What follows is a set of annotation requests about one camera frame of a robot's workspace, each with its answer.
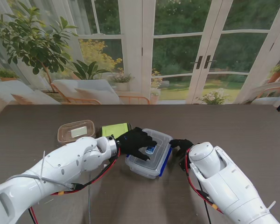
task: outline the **plastic container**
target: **plastic container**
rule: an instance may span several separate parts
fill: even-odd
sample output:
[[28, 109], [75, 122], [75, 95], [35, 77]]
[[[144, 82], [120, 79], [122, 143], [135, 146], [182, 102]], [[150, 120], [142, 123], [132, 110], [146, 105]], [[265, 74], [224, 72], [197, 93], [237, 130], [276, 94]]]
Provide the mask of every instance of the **plastic container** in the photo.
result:
[[60, 126], [57, 139], [59, 143], [67, 144], [84, 136], [95, 138], [95, 126], [91, 120], [81, 120]]
[[130, 167], [131, 171], [144, 177], [155, 179], [157, 176], [162, 176], [171, 153], [169, 142], [172, 140], [172, 137], [147, 128], [143, 129], [143, 131], [148, 133], [158, 143], [153, 154], [146, 152], [147, 147], [139, 149], [140, 152], [150, 157], [150, 161], [144, 161], [129, 155], [126, 157], [126, 164]]

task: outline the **green leaves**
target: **green leaves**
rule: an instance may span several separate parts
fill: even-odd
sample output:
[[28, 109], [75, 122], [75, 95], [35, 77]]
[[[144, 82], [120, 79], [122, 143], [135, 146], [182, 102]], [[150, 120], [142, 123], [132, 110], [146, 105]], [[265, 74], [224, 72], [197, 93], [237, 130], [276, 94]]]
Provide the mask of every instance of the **green leaves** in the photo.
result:
[[63, 52], [62, 55], [63, 55], [66, 59], [70, 60], [70, 55], [69, 55], [68, 53]]
[[87, 64], [85, 64], [84, 62], [81, 62], [81, 61], [79, 61], [79, 60], [77, 60], [77, 62], [82, 66], [82, 68], [84, 69], [84, 71], [88, 71], [88, 66], [87, 66]]
[[62, 16], [60, 16], [60, 20], [61, 20], [62, 28], [65, 29], [65, 27], [67, 26], [68, 22]]
[[76, 26], [66, 26], [65, 28], [66, 28], [66, 29], [74, 29], [74, 28], [77, 28], [77, 29], [78, 29], [79, 27], [76, 27]]
[[23, 3], [21, 3], [20, 1], [18, 1], [18, 3], [23, 7], [23, 9], [25, 9], [26, 12], [30, 14], [30, 10]]
[[39, 69], [37, 67], [34, 67], [32, 72], [33, 74], [37, 75], [39, 73]]
[[83, 68], [80, 65], [78, 65], [77, 63], [73, 62], [73, 64], [76, 67], [76, 69], [77, 69], [78, 73], [80, 74], [80, 76], [83, 77], [83, 79], [88, 79], [87, 76], [86, 76], [85, 71], [83, 70]]
[[7, 60], [7, 63], [10, 64], [12, 59], [13, 59], [13, 57], [10, 57], [10, 58]]
[[[21, 60], [27, 66], [33, 67], [33, 74], [38, 74], [41, 69], [45, 72], [49, 70], [51, 73], [64, 71], [64, 65], [71, 59], [65, 52], [69, 47], [66, 40], [70, 40], [73, 35], [77, 36], [68, 30], [77, 27], [69, 25], [63, 17], [60, 17], [59, 27], [50, 25], [52, 29], [45, 32], [39, 26], [39, 24], [45, 26], [38, 17], [40, 10], [36, 7], [28, 8], [20, 1], [18, 3], [20, 4], [18, 12], [5, 14], [12, 18], [12, 21], [3, 21], [3, 14], [0, 14], [0, 39], [9, 57], [7, 62], [17, 64], [18, 60]], [[78, 63], [76, 69], [84, 75], [81, 78], [87, 79], [89, 76], [82, 66], [86, 70], [88, 66], [81, 61]]]
[[96, 64], [97, 62], [92, 62], [90, 65], [87, 66], [87, 64], [85, 64], [84, 62], [81, 62], [79, 60], [77, 60], [77, 63], [74, 63], [74, 66], [76, 67], [78, 72], [74, 72], [74, 74], [79, 77], [80, 79], [84, 79], [84, 80], [89, 80], [89, 79], [93, 79], [95, 75], [100, 74], [100, 73], [106, 73], [106, 72], [110, 72], [104, 69], [100, 69], [98, 70], [98, 65]]
[[27, 65], [29, 66], [29, 58], [25, 55], [22, 59], [22, 61]]
[[58, 32], [58, 30], [55, 27], [53, 27], [52, 25], [50, 25], [50, 27], [52, 27], [55, 30], [55, 32]]
[[50, 30], [48, 30], [46, 33], [50, 35], [52, 32], [53, 32], [53, 30], [50, 29]]
[[14, 62], [15, 64], [17, 64], [17, 63], [18, 63], [18, 59], [17, 59], [17, 57], [13, 57], [13, 62]]
[[8, 15], [9, 17], [13, 18], [13, 19], [16, 19], [17, 17], [15, 15], [11, 15], [11, 14], [8, 14], [6, 13], [5, 15]]

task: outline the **black glove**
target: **black glove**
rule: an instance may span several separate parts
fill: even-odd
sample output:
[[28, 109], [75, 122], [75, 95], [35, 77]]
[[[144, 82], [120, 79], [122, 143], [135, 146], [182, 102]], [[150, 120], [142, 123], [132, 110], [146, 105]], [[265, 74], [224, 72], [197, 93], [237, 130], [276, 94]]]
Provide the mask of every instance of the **black glove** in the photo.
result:
[[153, 138], [148, 136], [148, 134], [139, 127], [119, 136], [116, 141], [119, 142], [121, 153], [130, 154], [145, 161], [150, 161], [150, 158], [141, 153], [139, 149], [157, 145], [157, 142], [153, 141]]
[[191, 148], [194, 144], [186, 139], [173, 139], [169, 142], [172, 148], [178, 147], [181, 148], [176, 153], [176, 156], [185, 156], [186, 151]]

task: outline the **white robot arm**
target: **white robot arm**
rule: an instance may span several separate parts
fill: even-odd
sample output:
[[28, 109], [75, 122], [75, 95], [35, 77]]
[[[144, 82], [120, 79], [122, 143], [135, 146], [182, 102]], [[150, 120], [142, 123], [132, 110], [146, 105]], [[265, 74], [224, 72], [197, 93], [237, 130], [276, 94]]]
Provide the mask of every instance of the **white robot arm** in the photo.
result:
[[219, 209], [237, 224], [278, 224], [248, 177], [220, 147], [209, 142], [189, 151], [191, 170]]
[[72, 183], [82, 172], [98, 168], [117, 154], [113, 137], [82, 137], [56, 149], [22, 175], [0, 184], [0, 224], [15, 224], [26, 209], [41, 199], [74, 190]]

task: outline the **potted plant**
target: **potted plant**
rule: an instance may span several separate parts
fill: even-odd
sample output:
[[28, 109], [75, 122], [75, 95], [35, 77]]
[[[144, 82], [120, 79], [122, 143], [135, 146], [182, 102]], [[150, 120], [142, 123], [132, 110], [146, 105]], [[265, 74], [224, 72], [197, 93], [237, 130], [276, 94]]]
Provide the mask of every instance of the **potted plant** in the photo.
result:
[[220, 105], [227, 103], [228, 97], [229, 95], [224, 94], [224, 89], [220, 88], [203, 95], [201, 98], [199, 98], [199, 100], [208, 105]]
[[131, 74], [117, 74], [112, 77], [112, 81], [116, 85], [117, 91], [129, 91], [128, 83], [133, 79]]
[[93, 80], [95, 75], [110, 72], [105, 69], [98, 69], [97, 62], [92, 62], [90, 65], [85, 64], [77, 60], [77, 63], [73, 62], [77, 71], [73, 70], [73, 73], [81, 80]]
[[0, 79], [2, 82], [17, 80], [17, 78], [20, 77], [18, 77], [14, 71], [11, 71], [9, 69], [0, 69]]
[[[20, 11], [16, 14], [0, 14], [0, 39], [9, 56], [7, 62], [17, 64], [18, 59], [21, 59], [27, 66], [33, 67], [34, 74], [43, 69], [51, 84], [49, 71], [64, 71], [64, 65], [70, 59], [70, 55], [65, 52], [65, 48], [69, 47], [66, 40], [70, 40], [69, 34], [77, 36], [69, 29], [77, 27], [68, 26], [68, 22], [60, 17], [59, 27], [50, 25], [52, 30], [45, 32], [40, 29], [40, 25], [45, 24], [37, 18], [40, 15], [39, 9], [27, 8], [23, 3], [18, 3], [25, 14]], [[7, 22], [4, 20], [5, 16], [14, 20]]]
[[277, 64], [275, 67], [271, 70], [272, 77], [267, 83], [273, 83], [276, 82], [278, 78], [280, 78], [280, 64]]
[[158, 104], [161, 91], [156, 88], [150, 89], [150, 104]]

